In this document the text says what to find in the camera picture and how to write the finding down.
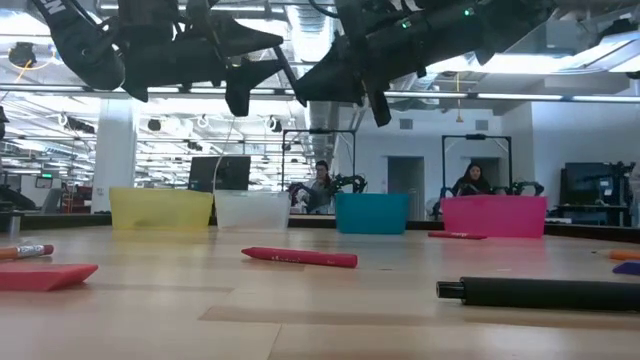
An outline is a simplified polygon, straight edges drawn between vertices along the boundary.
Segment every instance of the black cap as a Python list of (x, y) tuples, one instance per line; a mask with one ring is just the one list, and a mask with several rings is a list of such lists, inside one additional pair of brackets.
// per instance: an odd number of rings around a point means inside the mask
[(464, 284), (461, 282), (438, 281), (436, 292), (441, 299), (464, 299)]

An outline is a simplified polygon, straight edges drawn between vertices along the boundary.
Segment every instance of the pink bin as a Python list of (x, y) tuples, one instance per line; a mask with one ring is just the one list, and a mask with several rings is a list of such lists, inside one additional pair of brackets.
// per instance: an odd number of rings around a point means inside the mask
[(446, 231), (490, 237), (541, 238), (547, 198), (478, 195), (442, 199)]

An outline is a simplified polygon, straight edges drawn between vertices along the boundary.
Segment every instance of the plastic bin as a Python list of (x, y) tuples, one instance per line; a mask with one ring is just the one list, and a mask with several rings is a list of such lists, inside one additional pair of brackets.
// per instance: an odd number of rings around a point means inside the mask
[(111, 188), (111, 217), (116, 230), (207, 229), (213, 197), (175, 189)]
[(444, 228), (494, 237), (541, 238), (547, 198), (478, 195), (442, 199)]
[(284, 231), (289, 226), (288, 192), (216, 190), (215, 198), (221, 229)]
[(344, 234), (404, 234), (409, 195), (337, 194), (336, 222)]

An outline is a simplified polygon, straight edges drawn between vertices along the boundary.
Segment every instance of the marker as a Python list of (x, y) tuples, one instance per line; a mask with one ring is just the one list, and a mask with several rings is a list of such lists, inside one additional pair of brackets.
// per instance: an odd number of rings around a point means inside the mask
[(28, 245), (0, 249), (0, 260), (16, 260), (53, 254), (53, 245)]
[(449, 231), (429, 231), (427, 234), (429, 235), (429, 237), (439, 237), (439, 238), (446, 238), (446, 239), (482, 240), (487, 238), (484, 235), (452, 233)]
[(594, 254), (604, 255), (611, 260), (640, 260), (640, 251), (633, 250), (606, 250), (593, 251)]
[(358, 256), (353, 254), (330, 254), (319, 251), (304, 251), (251, 247), (242, 249), (242, 253), (255, 259), (282, 261), (299, 264), (337, 266), (354, 268), (358, 266)]
[(639, 311), (640, 284), (462, 277), (439, 281), (441, 299), (465, 305), (534, 309)]

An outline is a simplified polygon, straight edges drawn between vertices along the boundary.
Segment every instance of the teal bin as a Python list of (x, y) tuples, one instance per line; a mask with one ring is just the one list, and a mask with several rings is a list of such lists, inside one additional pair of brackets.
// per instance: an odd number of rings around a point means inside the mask
[(336, 195), (336, 223), (343, 234), (404, 234), (408, 217), (409, 195)]

